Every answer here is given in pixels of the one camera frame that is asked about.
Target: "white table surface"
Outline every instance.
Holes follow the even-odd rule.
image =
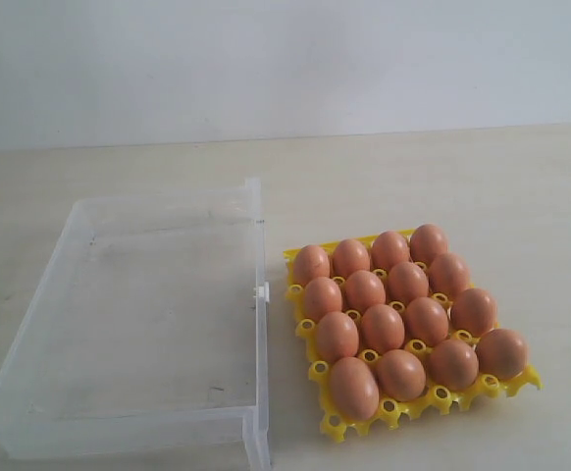
[[[262,178],[276,470],[571,468],[571,126],[0,154],[0,365],[75,200]],[[333,445],[282,251],[432,221],[521,331],[545,388]],[[122,469],[157,469],[140,461]],[[69,469],[110,469],[109,462]],[[26,466],[0,450],[0,470]]]

